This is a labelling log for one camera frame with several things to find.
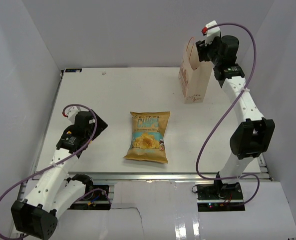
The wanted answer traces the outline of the kettle chips bag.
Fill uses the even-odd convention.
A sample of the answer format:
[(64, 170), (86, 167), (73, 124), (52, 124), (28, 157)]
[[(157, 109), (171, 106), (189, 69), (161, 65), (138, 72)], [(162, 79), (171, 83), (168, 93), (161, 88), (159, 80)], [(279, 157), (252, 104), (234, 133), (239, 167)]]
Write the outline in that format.
[(170, 117), (169, 111), (131, 112), (132, 135), (127, 160), (168, 163), (164, 134)]

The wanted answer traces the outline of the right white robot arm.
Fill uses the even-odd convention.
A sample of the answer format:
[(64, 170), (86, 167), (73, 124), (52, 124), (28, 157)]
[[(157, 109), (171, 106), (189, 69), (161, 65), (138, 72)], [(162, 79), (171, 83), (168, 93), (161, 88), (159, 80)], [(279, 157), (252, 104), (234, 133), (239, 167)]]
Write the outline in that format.
[(254, 159), (267, 151), (275, 130), (274, 121), (258, 110), (246, 87), (245, 74), (236, 63), (238, 48), (239, 40), (231, 35), (216, 36), (211, 43), (196, 42), (199, 60), (214, 65), (215, 79), (228, 96), (239, 124), (229, 141), (231, 154), (208, 187), (221, 200), (241, 191), (240, 177)]

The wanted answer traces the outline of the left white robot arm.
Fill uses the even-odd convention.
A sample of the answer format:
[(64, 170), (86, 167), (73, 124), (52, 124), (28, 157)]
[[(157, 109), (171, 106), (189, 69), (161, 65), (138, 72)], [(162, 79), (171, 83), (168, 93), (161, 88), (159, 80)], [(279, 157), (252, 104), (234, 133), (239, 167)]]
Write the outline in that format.
[(88, 144), (108, 127), (93, 110), (71, 106), (64, 109), (63, 115), (72, 124), (57, 142), (50, 168), (22, 201), (17, 200), (11, 206), (16, 230), (41, 240), (51, 238), (59, 218), (76, 200), (92, 197), (91, 178), (82, 174), (68, 178), (68, 172)]

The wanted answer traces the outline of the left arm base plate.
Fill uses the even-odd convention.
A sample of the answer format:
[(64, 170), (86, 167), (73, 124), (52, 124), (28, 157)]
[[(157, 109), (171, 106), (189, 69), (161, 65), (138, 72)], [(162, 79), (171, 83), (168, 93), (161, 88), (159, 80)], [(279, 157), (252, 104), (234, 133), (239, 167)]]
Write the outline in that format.
[(69, 210), (101, 211), (110, 210), (110, 203), (105, 194), (109, 195), (109, 185), (90, 185), (85, 189), (86, 196), (73, 203)]

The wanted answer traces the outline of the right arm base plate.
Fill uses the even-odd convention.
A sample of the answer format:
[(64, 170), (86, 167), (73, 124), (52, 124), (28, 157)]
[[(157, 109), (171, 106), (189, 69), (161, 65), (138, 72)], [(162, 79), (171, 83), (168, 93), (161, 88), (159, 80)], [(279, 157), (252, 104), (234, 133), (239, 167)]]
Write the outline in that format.
[(211, 184), (197, 184), (191, 189), (197, 196), (198, 212), (243, 212), (243, 193), (240, 187), (219, 193)]

